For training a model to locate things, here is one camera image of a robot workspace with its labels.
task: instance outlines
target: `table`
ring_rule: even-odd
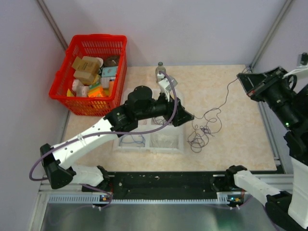
[[[128,67],[124,90],[139,85],[158,88],[155,68]],[[205,111],[224,103],[227,84],[236,79],[244,65],[167,66],[166,69],[178,81],[176,89],[184,95],[186,110],[201,117]],[[210,137],[200,153],[194,153],[186,142],[193,132],[192,124],[186,123],[184,154],[112,152],[113,141],[110,141],[77,160],[76,164],[101,165],[107,171],[224,171],[231,165],[243,165],[249,170],[276,170],[257,103],[246,96],[239,81],[230,84],[229,90],[227,103],[221,107],[219,115],[222,129]],[[99,119],[71,113],[64,139],[86,130]],[[204,120],[194,121],[198,125],[204,123]],[[219,124],[210,125],[212,131],[218,127]]]

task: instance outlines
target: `red basket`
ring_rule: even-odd
[[[104,116],[120,105],[126,75],[127,39],[123,35],[75,35],[66,50],[66,56],[49,91],[52,99],[60,101],[76,115]],[[73,61],[77,56],[101,57],[120,55],[120,62],[112,93],[106,98],[67,97],[66,92],[72,89],[74,69]]]

